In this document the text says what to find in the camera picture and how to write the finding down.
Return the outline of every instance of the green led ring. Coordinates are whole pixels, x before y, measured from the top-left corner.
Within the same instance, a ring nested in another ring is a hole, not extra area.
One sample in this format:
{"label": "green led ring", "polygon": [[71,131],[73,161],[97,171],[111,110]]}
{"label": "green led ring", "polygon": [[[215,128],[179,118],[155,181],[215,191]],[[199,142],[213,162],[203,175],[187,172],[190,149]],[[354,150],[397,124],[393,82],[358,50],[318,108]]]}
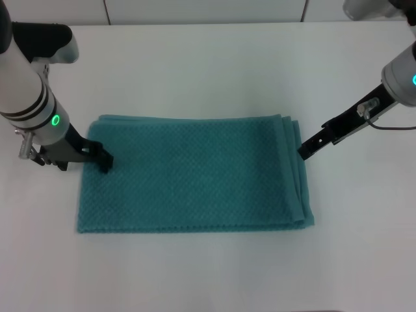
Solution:
{"label": "green led ring", "polygon": [[51,120],[52,126],[56,127],[59,124],[59,121],[60,121],[59,115],[54,115],[54,117],[52,117],[52,120]]}

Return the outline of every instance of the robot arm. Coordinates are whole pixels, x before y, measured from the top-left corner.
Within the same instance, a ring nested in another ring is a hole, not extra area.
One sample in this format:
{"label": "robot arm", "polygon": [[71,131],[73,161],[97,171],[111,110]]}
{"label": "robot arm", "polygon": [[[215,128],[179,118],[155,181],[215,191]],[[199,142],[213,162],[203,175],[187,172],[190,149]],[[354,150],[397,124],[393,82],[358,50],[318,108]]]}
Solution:
{"label": "robot arm", "polygon": [[[68,162],[95,162],[101,171],[112,156],[101,143],[82,138],[47,81],[31,62],[74,62],[78,50],[65,25],[12,23],[0,0],[0,114],[23,136],[19,156],[66,170]],[[40,145],[37,152],[33,143]]]}
{"label": "robot arm", "polygon": [[[353,19],[389,17],[401,12],[410,25],[416,24],[416,0],[346,0],[344,11]],[[416,42],[383,68],[382,83],[377,88],[342,114],[324,123],[321,131],[302,144],[299,154],[306,160],[330,142],[338,144],[368,125],[387,129],[372,123],[397,103],[416,107]]]}

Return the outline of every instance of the white table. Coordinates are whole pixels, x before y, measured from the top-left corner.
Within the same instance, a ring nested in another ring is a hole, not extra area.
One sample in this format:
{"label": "white table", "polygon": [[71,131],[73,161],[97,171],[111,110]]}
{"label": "white table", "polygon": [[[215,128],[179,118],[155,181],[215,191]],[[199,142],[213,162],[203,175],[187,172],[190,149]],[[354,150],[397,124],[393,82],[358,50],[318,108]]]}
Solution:
{"label": "white table", "polygon": [[[86,134],[100,114],[291,115],[304,140],[380,83],[404,22],[74,27],[51,87]],[[380,125],[415,125],[402,105]],[[307,161],[316,226],[75,232],[81,166],[17,158],[0,121],[0,311],[414,311],[416,131],[366,128]]]}

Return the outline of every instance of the folded towel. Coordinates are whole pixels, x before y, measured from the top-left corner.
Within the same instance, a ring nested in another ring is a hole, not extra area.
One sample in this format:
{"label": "folded towel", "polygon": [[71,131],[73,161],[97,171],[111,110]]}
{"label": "folded towel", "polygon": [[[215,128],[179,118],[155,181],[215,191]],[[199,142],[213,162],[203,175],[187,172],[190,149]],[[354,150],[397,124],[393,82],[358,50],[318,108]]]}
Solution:
{"label": "folded towel", "polygon": [[88,138],[114,156],[84,164],[80,233],[266,231],[313,225],[298,122],[100,116]]}

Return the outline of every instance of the white wall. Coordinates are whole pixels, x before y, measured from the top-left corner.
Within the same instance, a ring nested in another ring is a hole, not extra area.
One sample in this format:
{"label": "white wall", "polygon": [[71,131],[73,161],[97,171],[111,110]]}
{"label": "white wall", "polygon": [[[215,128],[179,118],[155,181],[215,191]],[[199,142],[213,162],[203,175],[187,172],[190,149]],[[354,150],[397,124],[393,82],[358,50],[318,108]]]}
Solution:
{"label": "white wall", "polygon": [[305,0],[107,0],[112,24],[300,21]]}
{"label": "white wall", "polygon": [[309,0],[305,21],[349,21],[343,4],[344,0]]}
{"label": "white wall", "polygon": [[103,0],[3,0],[12,21],[106,25]]}
{"label": "white wall", "polygon": [[[14,21],[106,25],[104,0],[3,0]],[[300,21],[306,0],[106,0],[112,24]],[[309,0],[305,21],[348,21],[344,0]]]}

